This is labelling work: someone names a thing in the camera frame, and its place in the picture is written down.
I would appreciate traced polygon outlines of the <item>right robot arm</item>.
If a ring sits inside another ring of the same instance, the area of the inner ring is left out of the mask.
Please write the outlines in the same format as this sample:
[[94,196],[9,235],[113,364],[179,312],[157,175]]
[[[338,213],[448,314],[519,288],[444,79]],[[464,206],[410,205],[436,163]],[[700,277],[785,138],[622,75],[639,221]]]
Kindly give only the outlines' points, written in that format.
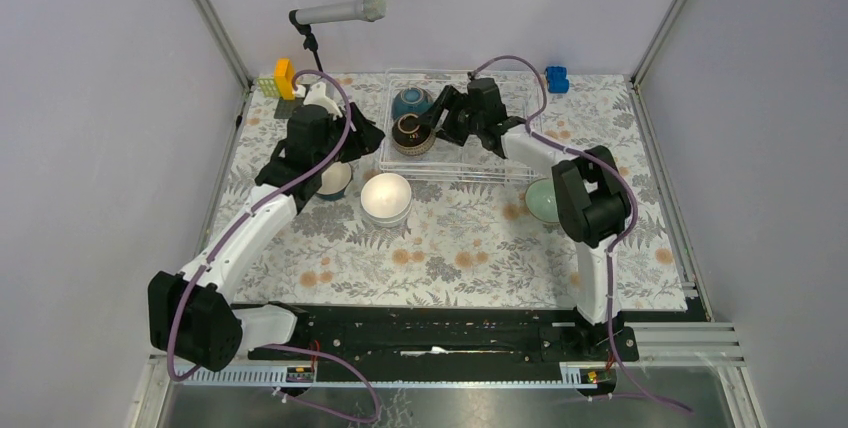
[[615,287],[615,246],[632,230],[637,203],[604,146],[565,147],[511,116],[491,78],[469,81],[465,91],[448,85],[430,108],[399,117],[391,136],[397,150],[427,150],[441,139],[464,146],[475,136],[501,159],[522,163],[552,182],[559,224],[575,243],[582,285],[576,310],[587,324],[573,334],[575,350],[597,360],[613,346],[612,323],[620,307]]

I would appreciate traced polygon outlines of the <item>dark blue ceramic bowl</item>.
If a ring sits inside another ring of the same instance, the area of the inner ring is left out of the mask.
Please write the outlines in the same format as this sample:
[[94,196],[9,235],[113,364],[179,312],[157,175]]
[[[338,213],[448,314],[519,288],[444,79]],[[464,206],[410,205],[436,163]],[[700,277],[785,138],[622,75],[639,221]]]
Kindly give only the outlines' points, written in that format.
[[434,99],[429,91],[420,87],[399,90],[391,103],[390,115],[396,120],[407,114],[421,115],[432,106]]

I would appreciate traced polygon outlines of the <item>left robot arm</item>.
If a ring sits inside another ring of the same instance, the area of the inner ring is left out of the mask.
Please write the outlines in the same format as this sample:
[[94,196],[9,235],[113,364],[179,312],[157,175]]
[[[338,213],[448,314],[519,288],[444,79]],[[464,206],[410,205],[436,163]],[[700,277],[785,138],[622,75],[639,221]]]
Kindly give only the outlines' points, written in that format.
[[213,372],[268,345],[288,359],[304,355],[311,335],[295,313],[278,304],[234,308],[235,292],[270,241],[317,194],[327,168],[374,153],[384,137],[356,105],[296,108],[240,211],[179,272],[160,271],[149,282],[151,345]]

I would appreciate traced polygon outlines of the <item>teal bowl white interior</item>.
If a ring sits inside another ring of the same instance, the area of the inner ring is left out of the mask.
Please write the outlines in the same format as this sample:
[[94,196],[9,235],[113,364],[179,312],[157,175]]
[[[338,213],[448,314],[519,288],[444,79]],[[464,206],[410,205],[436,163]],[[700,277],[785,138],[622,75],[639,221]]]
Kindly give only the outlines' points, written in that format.
[[345,191],[352,179],[351,165],[335,162],[322,173],[321,186],[316,196],[325,201],[337,201],[345,196]]

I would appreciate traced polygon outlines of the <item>pale green ceramic bowl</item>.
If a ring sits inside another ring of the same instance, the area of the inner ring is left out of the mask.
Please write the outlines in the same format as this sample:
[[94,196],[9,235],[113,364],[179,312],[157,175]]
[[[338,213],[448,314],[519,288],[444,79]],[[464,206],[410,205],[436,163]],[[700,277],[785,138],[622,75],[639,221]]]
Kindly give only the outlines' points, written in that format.
[[558,209],[551,179],[538,179],[525,191],[525,205],[530,214],[543,223],[558,223]]

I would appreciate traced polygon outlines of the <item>dark brown patterned bowl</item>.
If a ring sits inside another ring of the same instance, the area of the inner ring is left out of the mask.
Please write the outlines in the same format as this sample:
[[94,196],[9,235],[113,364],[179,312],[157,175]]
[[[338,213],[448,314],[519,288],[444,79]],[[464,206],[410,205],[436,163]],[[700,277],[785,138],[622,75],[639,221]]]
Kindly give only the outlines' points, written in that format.
[[417,114],[408,113],[397,118],[391,128],[392,146],[404,156],[420,156],[435,144],[434,129],[421,124]]

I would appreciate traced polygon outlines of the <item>white ribbed bowl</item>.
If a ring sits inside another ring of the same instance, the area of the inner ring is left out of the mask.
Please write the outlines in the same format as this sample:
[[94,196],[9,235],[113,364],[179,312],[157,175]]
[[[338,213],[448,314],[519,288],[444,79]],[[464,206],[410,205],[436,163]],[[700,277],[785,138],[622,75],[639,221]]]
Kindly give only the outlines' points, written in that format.
[[395,173],[381,173],[362,188],[360,204],[367,219],[379,227],[400,225],[411,210],[410,183]]

